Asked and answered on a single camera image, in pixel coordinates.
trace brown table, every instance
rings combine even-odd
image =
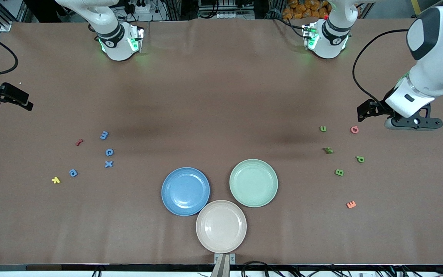
[[[241,207],[238,262],[443,263],[443,128],[390,131],[383,116],[350,133],[367,99],[353,60],[375,35],[410,23],[359,20],[332,60],[279,22],[142,23],[143,54],[125,62],[101,53],[86,24],[15,23],[1,39],[20,64],[0,83],[35,107],[0,108],[0,264],[209,263],[197,217],[171,214],[162,182],[195,167],[210,201],[236,202],[228,177],[248,158],[272,165],[280,186],[265,207]],[[0,70],[12,63],[0,47]],[[382,98],[413,64],[405,34],[392,34],[364,53],[357,76]],[[443,97],[432,116],[443,119]]]

